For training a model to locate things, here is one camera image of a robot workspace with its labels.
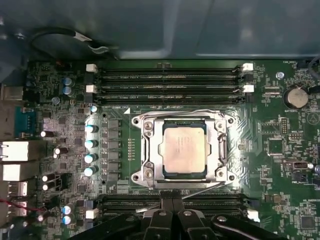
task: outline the black memory slot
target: black memory slot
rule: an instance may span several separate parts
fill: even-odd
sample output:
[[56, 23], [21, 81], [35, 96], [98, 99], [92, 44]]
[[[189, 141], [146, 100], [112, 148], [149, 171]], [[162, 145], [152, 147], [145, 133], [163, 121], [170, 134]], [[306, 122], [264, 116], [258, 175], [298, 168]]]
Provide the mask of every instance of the black memory slot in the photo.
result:
[[240, 67], [236, 68], [123, 68], [123, 69], [105, 69], [107, 75], [207, 75], [207, 74], [232, 74], [237, 75]]
[[234, 105], [234, 104], [242, 104], [245, 103], [246, 99], [244, 97], [236, 97], [236, 98], [202, 98], [202, 99], [194, 99], [194, 98], [121, 98], [121, 99], [103, 99], [101, 97], [97, 98], [97, 103], [103, 105], [135, 105], [135, 106], [144, 106], [144, 105]]
[[[192, 197], [187, 198], [186, 202], [193, 202], [196, 200], [208, 200], [208, 201], [239, 201], [248, 199], [248, 197], [242, 193], [204, 193], [204, 194], [198, 194]], [[138, 201], [156, 201], [159, 202], [159, 195], [158, 194], [101, 194], [99, 195], [98, 201], [100, 202], [112, 202], [115, 201], [121, 202], [121, 201], [130, 201], [131, 203], [134, 203], [136, 200]]]
[[149, 87], [149, 88], [102, 88], [100, 97], [103, 96], [119, 96], [119, 95], [211, 95], [211, 96], [227, 96], [234, 95], [239, 92], [236, 87]]

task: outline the blue capacitor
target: blue capacitor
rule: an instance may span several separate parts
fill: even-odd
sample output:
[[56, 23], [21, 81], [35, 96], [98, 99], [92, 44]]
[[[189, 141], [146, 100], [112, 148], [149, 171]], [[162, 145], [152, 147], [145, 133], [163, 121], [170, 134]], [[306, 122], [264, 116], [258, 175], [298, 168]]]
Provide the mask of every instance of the blue capacitor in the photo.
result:
[[90, 107], [90, 110], [91, 110], [92, 113], [96, 113], [96, 112], [98, 112], [98, 107], [93, 105], [93, 106]]
[[84, 142], [84, 146], [86, 149], [92, 149], [98, 146], [98, 141], [97, 140], [87, 140]]
[[65, 86], [65, 87], [62, 89], [62, 92], [63, 92], [63, 94], [65, 94], [65, 95], [67, 95], [67, 96], [69, 96], [69, 97], [72, 97], [72, 96], [75, 94], [74, 91], [72, 90], [72, 88], [69, 87], [69, 86]]
[[73, 87], [73, 86], [75, 85], [75, 82], [72, 81], [72, 79], [71, 79], [70, 77], [65, 77], [65, 78], [63, 79], [63, 84], [64, 84], [65, 86]]
[[88, 134], [94, 134], [98, 132], [98, 126], [96, 125], [87, 125], [84, 127], [84, 131]]
[[64, 225], [69, 225], [71, 222], [72, 222], [72, 218], [71, 218], [70, 216], [64, 216], [64, 217], [62, 218], [62, 223], [63, 223]]

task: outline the green circuit board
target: green circuit board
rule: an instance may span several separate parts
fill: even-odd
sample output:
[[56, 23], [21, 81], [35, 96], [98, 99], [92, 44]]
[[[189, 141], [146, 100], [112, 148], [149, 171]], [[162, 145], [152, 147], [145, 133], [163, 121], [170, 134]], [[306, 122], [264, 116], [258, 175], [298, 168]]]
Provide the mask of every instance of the green circuit board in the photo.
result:
[[[101, 194], [141, 195], [152, 194], [146, 187], [131, 181], [131, 175], [141, 167], [141, 132], [133, 127], [133, 117], [150, 111], [164, 110], [219, 110], [236, 118], [237, 123], [228, 131], [228, 167], [236, 174], [237, 181], [219, 192], [243, 193], [259, 199], [260, 226], [268, 231], [288, 237], [291, 240], [320, 238], [320, 185], [319, 174], [313, 169], [294, 169], [293, 162], [303, 161], [318, 164], [320, 138], [320, 100], [318, 94], [308, 96], [308, 103], [301, 109], [288, 108], [283, 95], [292, 85], [313, 87], [320, 83], [314, 80], [305, 68], [297, 68], [293, 60], [131, 60], [95, 62], [99, 68], [155, 69], [170, 68], [234, 68], [244, 63], [253, 63], [254, 70], [250, 82], [254, 85], [249, 102], [237, 104], [194, 105], [175, 103], [166, 105], [101, 103], [99, 111], [92, 114], [91, 104], [85, 103], [85, 64], [74, 63], [72, 70], [60, 71], [51, 63], [37, 62], [29, 67], [28, 74], [36, 78], [40, 101], [37, 121], [40, 128], [58, 132], [58, 137], [50, 139], [52, 146], [66, 146], [68, 155], [43, 161], [42, 173], [73, 173], [71, 186], [61, 192], [61, 207], [68, 202], [94, 200]], [[278, 79], [276, 74], [284, 77]], [[100, 72], [96, 73], [99, 86]], [[62, 94], [62, 79], [75, 80], [73, 97]], [[60, 97], [60, 103], [52, 104], [52, 97]], [[99, 126], [99, 133], [92, 139], [99, 141], [93, 152], [100, 158], [94, 164], [98, 172], [91, 178], [83, 176], [88, 164], [84, 155], [86, 139], [85, 124]], [[113, 152], [119, 163], [112, 172], [104, 165], [103, 154], [110, 152], [108, 144], [118, 143]], [[42, 198], [55, 194], [43, 192]], [[56, 217], [43, 223], [42, 239], [67, 239], [81, 231], [86, 225], [85, 207], [76, 210], [75, 224], [62, 225], [62, 215], [57, 209]]]

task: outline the chip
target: chip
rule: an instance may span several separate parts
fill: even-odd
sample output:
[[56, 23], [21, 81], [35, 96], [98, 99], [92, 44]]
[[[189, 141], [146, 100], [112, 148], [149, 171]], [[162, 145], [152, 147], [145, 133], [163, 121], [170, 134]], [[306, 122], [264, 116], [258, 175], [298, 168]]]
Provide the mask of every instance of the chip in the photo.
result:
[[79, 227], [82, 227], [85, 224], [85, 221], [82, 219], [77, 219], [75, 224]]
[[274, 196], [273, 196], [273, 202], [274, 202], [275, 204], [281, 203], [281, 196], [280, 196], [280, 195], [274, 195]]
[[302, 229], [314, 229], [316, 226], [315, 218], [313, 216], [302, 216], [301, 217], [301, 228]]
[[74, 139], [74, 145], [82, 146], [82, 144], [83, 144], [82, 138], [75, 138]]
[[67, 169], [67, 164], [65, 162], [61, 162], [60, 169]]
[[118, 171], [119, 170], [119, 163], [118, 162], [109, 162], [107, 168], [108, 168], [108, 171]]
[[284, 153], [284, 144], [282, 139], [269, 139], [269, 155], [282, 155]]
[[119, 135], [119, 131], [108, 131], [108, 138], [118, 138]]
[[77, 207], [84, 207], [85, 206], [85, 200], [78, 200], [75, 202], [75, 205]]
[[87, 186], [86, 185], [78, 185], [77, 186], [77, 191], [79, 193], [85, 193], [87, 191]]
[[49, 111], [42, 112], [42, 118], [43, 119], [50, 119], [51, 118], [51, 112], [49, 112]]
[[118, 160], [119, 159], [119, 152], [117, 151], [110, 151], [108, 153], [108, 159]]
[[118, 128], [119, 127], [119, 120], [109, 120], [108, 127], [109, 128]]
[[67, 120], [65, 117], [60, 117], [58, 122], [59, 124], [66, 124]]
[[160, 145], [167, 173], [202, 173], [210, 154], [205, 131], [201, 127], [166, 128]]

